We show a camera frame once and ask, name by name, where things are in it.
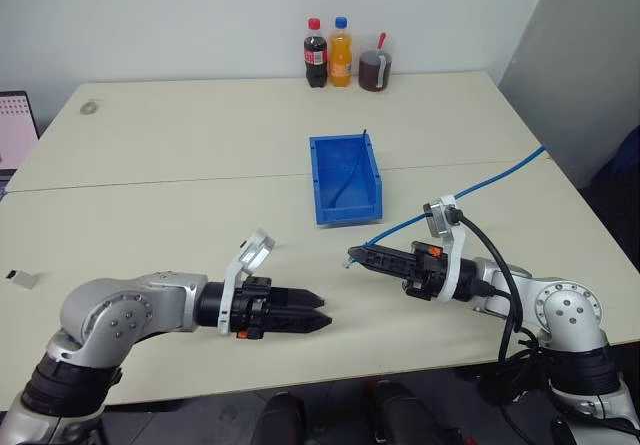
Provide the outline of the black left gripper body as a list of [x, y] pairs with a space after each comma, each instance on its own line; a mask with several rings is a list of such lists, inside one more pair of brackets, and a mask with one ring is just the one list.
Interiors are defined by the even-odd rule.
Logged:
[[258, 340], [267, 332], [283, 333], [289, 292], [267, 277], [249, 277], [233, 296], [230, 331], [239, 339]]

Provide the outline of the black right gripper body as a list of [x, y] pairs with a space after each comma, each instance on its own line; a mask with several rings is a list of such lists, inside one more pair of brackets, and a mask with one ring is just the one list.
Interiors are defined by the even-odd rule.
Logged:
[[415, 267], [412, 275], [403, 282], [406, 295], [431, 300], [439, 295], [447, 273], [447, 255], [436, 245], [413, 241], [412, 253]]

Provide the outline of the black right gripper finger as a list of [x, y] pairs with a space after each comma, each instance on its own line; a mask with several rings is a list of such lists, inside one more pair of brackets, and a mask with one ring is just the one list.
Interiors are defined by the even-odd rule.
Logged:
[[393, 276], [403, 280], [413, 278], [413, 259], [398, 257], [365, 257], [363, 259], [357, 259], [356, 262], [364, 268], [376, 273]]
[[407, 262], [414, 260], [412, 253], [380, 245], [353, 246], [348, 249], [348, 255], [361, 265], [383, 265], [392, 261]]

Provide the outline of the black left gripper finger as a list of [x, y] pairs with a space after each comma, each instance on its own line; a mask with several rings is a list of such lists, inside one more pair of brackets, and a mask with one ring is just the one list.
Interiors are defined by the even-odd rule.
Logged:
[[272, 307], [278, 310], [314, 310], [325, 305], [325, 301], [315, 293], [298, 288], [272, 289]]
[[264, 331], [308, 334], [331, 323], [331, 317], [315, 309], [272, 309], [265, 318]]

